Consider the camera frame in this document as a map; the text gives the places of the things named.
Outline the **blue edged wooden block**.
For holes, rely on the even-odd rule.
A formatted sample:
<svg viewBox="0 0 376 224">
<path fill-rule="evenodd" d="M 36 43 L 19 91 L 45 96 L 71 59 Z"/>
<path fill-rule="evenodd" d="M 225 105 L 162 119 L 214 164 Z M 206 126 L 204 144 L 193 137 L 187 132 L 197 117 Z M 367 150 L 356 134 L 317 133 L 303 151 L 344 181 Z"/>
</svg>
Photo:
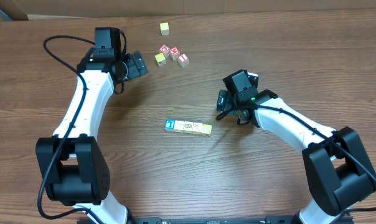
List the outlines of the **blue edged wooden block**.
<svg viewBox="0 0 376 224">
<path fill-rule="evenodd" d="M 175 122 L 176 121 L 174 119 L 165 120 L 165 125 L 164 125 L 165 130 L 174 132 L 175 131 L 175 129 L 174 129 Z"/>
</svg>

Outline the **green letter B block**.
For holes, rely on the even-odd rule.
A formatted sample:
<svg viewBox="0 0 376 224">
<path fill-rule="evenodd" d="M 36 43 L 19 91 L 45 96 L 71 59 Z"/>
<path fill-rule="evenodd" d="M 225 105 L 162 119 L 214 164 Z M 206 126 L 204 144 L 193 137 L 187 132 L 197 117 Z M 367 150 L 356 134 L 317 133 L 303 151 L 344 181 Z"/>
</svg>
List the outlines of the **green letter B block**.
<svg viewBox="0 0 376 224">
<path fill-rule="evenodd" d="M 184 133 L 193 133 L 193 122 L 191 121 L 184 121 L 183 125 L 183 132 Z"/>
</svg>

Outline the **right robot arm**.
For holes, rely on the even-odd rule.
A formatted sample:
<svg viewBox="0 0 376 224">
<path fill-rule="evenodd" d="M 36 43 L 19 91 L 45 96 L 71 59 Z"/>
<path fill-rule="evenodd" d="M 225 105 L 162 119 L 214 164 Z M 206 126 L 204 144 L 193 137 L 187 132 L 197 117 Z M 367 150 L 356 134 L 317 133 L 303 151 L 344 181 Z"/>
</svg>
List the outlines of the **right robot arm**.
<svg viewBox="0 0 376 224">
<path fill-rule="evenodd" d="M 352 223 L 353 212 L 376 212 L 376 172 L 352 128 L 321 125 L 290 108 L 276 93 L 258 91 L 258 75 L 238 70 L 225 77 L 217 120 L 232 114 L 239 125 L 267 130 L 301 153 L 310 203 L 288 217 L 267 223 Z"/>
</svg>

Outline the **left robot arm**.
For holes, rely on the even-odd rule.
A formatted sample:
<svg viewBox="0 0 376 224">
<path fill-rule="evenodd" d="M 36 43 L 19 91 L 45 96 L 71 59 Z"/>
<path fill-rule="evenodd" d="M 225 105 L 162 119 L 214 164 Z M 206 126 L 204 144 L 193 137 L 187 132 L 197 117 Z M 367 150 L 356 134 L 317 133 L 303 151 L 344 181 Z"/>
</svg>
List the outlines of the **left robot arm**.
<svg viewBox="0 0 376 224">
<path fill-rule="evenodd" d="M 77 75 L 77 86 L 62 122 L 35 146 L 42 175 L 37 209 L 48 220 L 83 212 L 90 223 L 135 223 L 110 191 L 110 170 L 97 136 L 110 96 L 119 93 L 116 87 L 148 69 L 139 52 L 127 53 L 121 29 L 97 27 L 91 43 L 76 67 L 48 51 Z"/>
</svg>

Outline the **beige picture wooden block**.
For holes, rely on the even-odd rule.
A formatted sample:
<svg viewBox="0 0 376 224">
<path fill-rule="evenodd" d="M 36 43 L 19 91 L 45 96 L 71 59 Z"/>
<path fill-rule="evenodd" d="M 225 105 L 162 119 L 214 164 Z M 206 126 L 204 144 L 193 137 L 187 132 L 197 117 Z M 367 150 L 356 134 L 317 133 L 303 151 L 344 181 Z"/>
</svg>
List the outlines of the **beige picture wooden block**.
<svg viewBox="0 0 376 224">
<path fill-rule="evenodd" d="M 184 132 L 184 122 L 179 121 L 179 120 L 175 120 L 174 121 L 174 131 L 183 133 Z"/>
</svg>

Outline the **yellow top wooden block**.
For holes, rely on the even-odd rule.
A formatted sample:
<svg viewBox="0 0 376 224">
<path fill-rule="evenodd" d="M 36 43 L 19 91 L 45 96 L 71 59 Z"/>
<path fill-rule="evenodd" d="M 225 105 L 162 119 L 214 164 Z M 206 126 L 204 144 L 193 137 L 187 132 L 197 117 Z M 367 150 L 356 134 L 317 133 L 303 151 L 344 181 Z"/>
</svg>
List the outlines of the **yellow top wooden block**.
<svg viewBox="0 0 376 224">
<path fill-rule="evenodd" d="M 210 136 L 212 133 L 212 126 L 209 124 L 203 124 L 201 133 L 204 136 Z"/>
</svg>

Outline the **beige drawing wooden block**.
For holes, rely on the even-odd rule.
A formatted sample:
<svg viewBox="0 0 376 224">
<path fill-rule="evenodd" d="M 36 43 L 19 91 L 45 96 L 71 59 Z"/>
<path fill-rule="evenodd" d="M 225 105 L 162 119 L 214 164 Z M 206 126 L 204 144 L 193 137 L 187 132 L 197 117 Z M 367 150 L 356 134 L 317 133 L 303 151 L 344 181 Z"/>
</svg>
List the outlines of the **beige drawing wooden block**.
<svg viewBox="0 0 376 224">
<path fill-rule="evenodd" d="M 192 132 L 194 134 L 202 134 L 202 128 L 203 128 L 203 124 L 202 123 L 193 123 L 193 125 L 192 125 Z"/>
</svg>

